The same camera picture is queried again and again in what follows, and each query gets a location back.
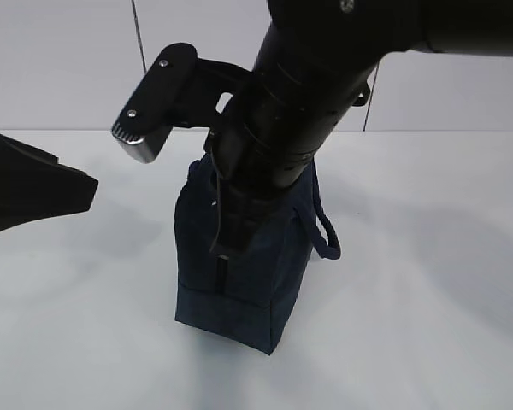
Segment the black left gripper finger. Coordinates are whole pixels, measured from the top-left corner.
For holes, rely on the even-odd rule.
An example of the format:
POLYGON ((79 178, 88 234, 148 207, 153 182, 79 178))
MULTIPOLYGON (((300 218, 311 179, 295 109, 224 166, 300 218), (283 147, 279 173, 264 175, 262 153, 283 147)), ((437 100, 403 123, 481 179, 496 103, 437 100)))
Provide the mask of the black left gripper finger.
POLYGON ((98 181, 0 133, 0 232, 91 208, 98 181))

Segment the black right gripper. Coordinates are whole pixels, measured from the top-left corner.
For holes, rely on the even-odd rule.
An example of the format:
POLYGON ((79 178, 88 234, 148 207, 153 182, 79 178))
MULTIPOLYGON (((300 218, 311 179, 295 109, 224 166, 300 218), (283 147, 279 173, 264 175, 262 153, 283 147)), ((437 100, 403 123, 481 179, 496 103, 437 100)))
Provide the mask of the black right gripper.
POLYGON ((247 250, 320 148, 321 89, 287 80, 245 80, 215 82, 212 90, 232 96, 205 143, 217 175, 213 248, 232 257, 247 250))

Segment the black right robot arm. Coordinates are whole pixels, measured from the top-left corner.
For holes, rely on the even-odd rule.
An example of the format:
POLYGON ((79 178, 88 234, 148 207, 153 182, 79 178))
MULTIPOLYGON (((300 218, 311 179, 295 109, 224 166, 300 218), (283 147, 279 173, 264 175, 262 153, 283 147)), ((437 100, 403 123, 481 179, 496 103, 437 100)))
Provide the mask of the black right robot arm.
POLYGON ((513 57, 513 1, 271 1, 255 65, 206 149, 213 250, 245 251, 388 54, 513 57))

